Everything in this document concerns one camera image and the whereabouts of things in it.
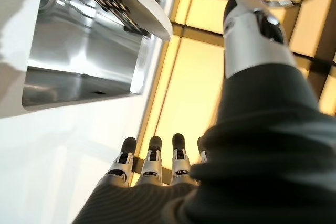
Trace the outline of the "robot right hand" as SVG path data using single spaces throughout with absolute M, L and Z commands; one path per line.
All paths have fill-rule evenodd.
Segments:
M 319 111 L 278 19 L 229 0 L 225 80 L 202 163 L 181 182 L 119 186 L 108 172 L 75 223 L 335 223 L 335 118 Z

